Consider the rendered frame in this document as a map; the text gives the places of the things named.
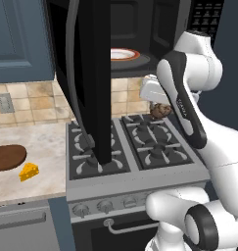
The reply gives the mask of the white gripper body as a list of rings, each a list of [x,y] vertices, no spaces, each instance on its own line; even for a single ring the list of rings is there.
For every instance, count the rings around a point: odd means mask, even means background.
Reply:
[[[143,77],[139,96],[149,102],[169,104],[167,96],[155,75],[145,75]]]

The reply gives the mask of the brown potato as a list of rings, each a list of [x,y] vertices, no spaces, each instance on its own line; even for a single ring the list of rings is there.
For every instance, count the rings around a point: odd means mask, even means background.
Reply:
[[[171,113],[170,105],[157,103],[150,107],[150,114],[154,119],[162,119]]]

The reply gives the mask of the black microwave oven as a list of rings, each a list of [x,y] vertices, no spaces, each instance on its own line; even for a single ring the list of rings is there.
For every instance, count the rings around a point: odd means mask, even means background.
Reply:
[[[140,53],[132,61],[111,60],[111,78],[153,73],[185,30],[215,37],[223,4],[224,0],[110,0],[111,49]]]

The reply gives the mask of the yellow cheese wedge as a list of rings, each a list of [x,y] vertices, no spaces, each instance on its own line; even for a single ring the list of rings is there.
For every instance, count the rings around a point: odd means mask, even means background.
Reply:
[[[26,163],[19,173],[20,181],[25,181],[39,174],[38,166],[32,163]]]

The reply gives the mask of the brown cutting board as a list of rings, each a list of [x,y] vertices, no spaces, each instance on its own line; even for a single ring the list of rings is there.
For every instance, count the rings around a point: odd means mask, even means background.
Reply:
[[[0,172],[18,167],[26,158],[26,149],[17,144],[0,146]]]

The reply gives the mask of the white plate with orange rim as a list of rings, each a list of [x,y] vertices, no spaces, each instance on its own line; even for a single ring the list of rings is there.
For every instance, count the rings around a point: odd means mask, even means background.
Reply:
[[[112,61],[132,61],[137,59],[140,53],[126,48],[112,48],[111,60]]]

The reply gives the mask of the grey gas hob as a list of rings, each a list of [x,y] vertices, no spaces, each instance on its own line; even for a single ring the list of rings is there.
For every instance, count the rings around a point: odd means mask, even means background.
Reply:
[[[169,119],[153,120],[148,115],[125,116],[111,121],[112,161],[98,162],[85,142],[78,123],[66,126],[67,202],[74,223],[143,212],[148,194],[168,188],[195,185],[209,180],[207,169]],[[137,206],[123,207],[127,196]],[[109,200],[114,210],[105,214],[99,202]],[[72,212],[86,205],[83,219]]]

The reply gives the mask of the dark blue tall cupboard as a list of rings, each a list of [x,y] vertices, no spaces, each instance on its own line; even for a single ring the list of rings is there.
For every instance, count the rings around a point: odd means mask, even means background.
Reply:
[[[199,108],[212,121],[238,130],[238,0],[225,0],[214,43],[223,65],[216,89],[205,91]]]

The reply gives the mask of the grey stove knob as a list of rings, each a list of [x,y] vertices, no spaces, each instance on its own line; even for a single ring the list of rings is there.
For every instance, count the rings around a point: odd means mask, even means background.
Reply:
[[[89,214],[89,208],[83,204],[77,204],[72,208],[72,212],[82,219]]]
[[[123,199],[123,207],[125,209],[133,208],[137,206],[137,198],[135,196],[127,196]]]
[[[103,200],[101,202],[98,203],[97,205],[97,209],[100,212],[103,212],[105,214],[108,214],[109,212],[113,211],[113,203],[109,200]]]

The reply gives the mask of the blue cupboard door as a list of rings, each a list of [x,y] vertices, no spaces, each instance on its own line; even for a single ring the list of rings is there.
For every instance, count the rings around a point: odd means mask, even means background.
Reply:
[[[0,83],[53,80],[45,0],[0,0]]]

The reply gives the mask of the black oven door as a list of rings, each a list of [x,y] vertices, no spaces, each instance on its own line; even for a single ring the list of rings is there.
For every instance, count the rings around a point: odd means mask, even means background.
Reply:
[[[158,227],[114,235],[103,226],[105,219],[72,224],[75,251],[144,251],[147,243],[156,234]],[[154,224],[145,212],[113,217],[113,228]]]

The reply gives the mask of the grey dishwasher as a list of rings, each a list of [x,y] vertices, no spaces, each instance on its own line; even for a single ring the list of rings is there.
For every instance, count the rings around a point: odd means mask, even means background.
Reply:
[[[0,251],[60,251],[50,207],[46,200],[2,207],[0,216],[38,211],[46,213],[45,222],[0,229]]]

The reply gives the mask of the grey wall socket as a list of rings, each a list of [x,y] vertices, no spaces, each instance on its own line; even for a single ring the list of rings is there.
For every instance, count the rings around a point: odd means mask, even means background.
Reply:
[[[0,113],[8,114],[14,112],[15,109],[13,106],[11,95],[9,93],[0,93]]]

